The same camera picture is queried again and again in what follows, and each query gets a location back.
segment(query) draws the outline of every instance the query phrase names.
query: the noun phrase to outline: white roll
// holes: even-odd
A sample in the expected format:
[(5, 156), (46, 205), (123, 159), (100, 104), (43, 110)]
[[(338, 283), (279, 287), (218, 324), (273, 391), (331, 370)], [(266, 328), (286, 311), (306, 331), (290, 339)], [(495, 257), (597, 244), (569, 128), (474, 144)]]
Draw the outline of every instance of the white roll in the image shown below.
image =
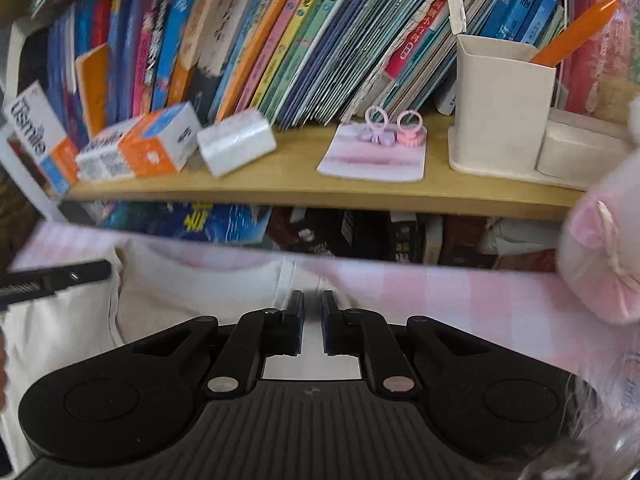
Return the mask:
[(213, 176), (223, 176), (276, 149), (269, 122), (255, 108), (198, 133), (200, 153)]

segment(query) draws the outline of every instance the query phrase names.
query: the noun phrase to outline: bookshelf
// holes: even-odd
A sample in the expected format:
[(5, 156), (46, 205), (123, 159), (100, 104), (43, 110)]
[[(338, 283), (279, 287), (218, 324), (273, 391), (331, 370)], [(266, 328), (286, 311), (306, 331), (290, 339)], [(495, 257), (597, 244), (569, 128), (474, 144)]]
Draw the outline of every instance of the bookshelf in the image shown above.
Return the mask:
[(388, 184), (322, 176), (316, 171), (335, 126), (306, 126), (276, 134), (276, 152), (223, 178), (195, 156), (181, 173), (144, 179), (79, 183), (70, 200), (237, 202), (444, 214), (563, 219), (581, 192), (503, 178), (471, 176), (449, 167), (452, 118), (429, 112), (426, 177)]

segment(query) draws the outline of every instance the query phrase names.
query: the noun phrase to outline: white paper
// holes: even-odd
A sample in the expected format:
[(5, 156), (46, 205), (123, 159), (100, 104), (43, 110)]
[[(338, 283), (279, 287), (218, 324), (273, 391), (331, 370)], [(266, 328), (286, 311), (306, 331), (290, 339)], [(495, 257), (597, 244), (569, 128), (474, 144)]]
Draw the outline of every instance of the white paper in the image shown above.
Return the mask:
[(334, 140), (318, 166), (318, 173), (377, 182), (418, 182), (424, 177), (426, 144), (408, 148), (363, 142), (358, 134), (365, 123), (338, 126)]

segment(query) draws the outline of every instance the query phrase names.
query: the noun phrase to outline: green book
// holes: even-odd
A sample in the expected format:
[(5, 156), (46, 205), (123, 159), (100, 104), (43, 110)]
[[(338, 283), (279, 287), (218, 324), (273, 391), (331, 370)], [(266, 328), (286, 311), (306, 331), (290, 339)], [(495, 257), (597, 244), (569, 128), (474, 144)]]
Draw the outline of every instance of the green book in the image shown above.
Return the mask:
[(268, 121), (273, 122), (278, 112), (281, 101), (286, 95), (286, 91), (292, 84), (298, 68), (305, 59), (306, 52), (312, 41), (320, 31), (322, 24), (327, 19), (329, 12), (337, 0), (318, 0), (314, 8), (305, 18), (296, 38), (287, 52), (282, 65), (276, 72), (276, 76), (271, 82), (269, 89), (262, 100), (260, 111)]

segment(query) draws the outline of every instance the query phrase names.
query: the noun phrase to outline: black device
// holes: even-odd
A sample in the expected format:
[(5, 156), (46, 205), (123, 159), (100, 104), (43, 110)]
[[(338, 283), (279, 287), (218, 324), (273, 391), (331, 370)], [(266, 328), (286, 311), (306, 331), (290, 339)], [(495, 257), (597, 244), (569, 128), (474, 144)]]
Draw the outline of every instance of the black device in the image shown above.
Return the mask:
[(305, 301), (219, 326), (203, 316), (57, 370), (24, 395), (25, 480), (474, 478), (546, 446), (573, 410), (567, 372), (423, 316), (389, 325), (322, 294), (325, 353), (362, 378), (262, 379), (299, 353)]

